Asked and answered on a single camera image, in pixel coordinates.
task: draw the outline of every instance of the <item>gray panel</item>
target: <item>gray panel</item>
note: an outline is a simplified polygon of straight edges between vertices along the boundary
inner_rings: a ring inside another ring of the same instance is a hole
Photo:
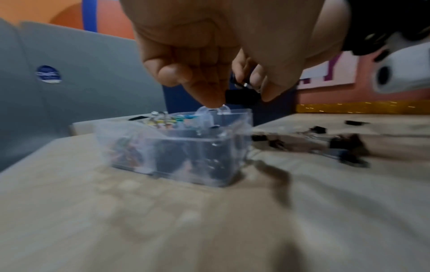
[[[0,171],[57,138],[15,28],[0,19]]]
[[[62,76],[60,84],[39,81],[62,135],[74,122],[166,110],[134,40],[32,22],[20,33],[32,69],[49,65]]]

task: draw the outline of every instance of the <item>blue stripe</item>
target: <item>blue stripe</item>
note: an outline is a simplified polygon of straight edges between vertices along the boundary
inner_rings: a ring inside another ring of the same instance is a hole
[[[97,32],[97,0],[82,0],[84,30]]]

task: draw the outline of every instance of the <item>transparent storage box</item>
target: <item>transparent storage box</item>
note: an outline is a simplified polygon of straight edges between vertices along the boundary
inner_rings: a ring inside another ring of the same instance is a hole
[[[251,145],[249,109],[205,107],[192,116],[196,127],[159,129],[138,121],[101,121],[95,134],[113,167],[178,181],[223,187],[243,165]]]

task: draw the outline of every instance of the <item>black bracelet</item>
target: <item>black bracelet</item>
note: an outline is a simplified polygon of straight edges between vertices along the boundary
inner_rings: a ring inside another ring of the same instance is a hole
[[[409,40],[430,34],[430,1],[346,0],[351,23],[342,51],[362,56],[382,48],[396,31]]]

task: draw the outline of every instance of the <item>blue round sticker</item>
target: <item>blue round sticker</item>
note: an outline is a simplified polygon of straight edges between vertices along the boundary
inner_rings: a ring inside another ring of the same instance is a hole
[[[54,67],[43,65],[37,68],[36,75],[46,83],[60,83],[61,75]]]

